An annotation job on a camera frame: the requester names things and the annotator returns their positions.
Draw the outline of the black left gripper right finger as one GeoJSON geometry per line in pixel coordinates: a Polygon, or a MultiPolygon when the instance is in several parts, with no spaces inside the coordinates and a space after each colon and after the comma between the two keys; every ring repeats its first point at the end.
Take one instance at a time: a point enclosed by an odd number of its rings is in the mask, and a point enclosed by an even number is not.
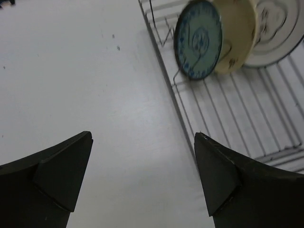
{"type": "Polygon", "coordinates": [[[304,176],[263,164],[196,133],[194,151],[217,228],[301,228],[304,176]]]}

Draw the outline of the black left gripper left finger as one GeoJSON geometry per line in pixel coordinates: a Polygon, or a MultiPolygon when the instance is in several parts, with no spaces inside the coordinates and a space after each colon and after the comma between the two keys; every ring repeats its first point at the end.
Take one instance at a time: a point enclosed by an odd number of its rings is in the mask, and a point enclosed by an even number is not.
{"type": "Polygon", "coordinates": [[[2,228],[65,228],[75,211],[93,138],[83,131],[0,167],[2,228]]]}

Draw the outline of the blue patterned plate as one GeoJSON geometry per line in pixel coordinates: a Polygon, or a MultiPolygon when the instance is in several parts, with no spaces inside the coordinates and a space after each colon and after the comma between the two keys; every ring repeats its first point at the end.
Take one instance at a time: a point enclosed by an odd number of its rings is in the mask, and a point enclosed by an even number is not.
{"type": "Polygon", "coordinates": [[[191,0],[178,17],[173,48],[179,70],[202,80],[215,69],[223,44],[221,17],[208,0],[191,0]]]}

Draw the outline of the cream yellow plate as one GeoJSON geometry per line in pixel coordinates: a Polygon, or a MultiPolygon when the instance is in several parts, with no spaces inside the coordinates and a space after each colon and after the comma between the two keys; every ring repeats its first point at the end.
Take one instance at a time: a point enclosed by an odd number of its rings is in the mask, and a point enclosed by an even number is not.
{"type": "Polygon", "coordinates": [[[254,0],[215,0],[223,28],[222,51],[215,73],[228,74],[243,66],[257,39],[258,19],[254,0]]]}

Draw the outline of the white plate with dark rim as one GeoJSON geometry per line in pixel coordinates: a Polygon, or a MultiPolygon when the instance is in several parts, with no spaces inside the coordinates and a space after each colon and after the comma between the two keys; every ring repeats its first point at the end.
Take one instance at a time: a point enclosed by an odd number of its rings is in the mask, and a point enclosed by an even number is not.
{"type": "Polygon", "coordinates": [[[244,66],[268,67],[288,56],[304,39],[302,0],[257,0],[256,44],[244,66]]]}

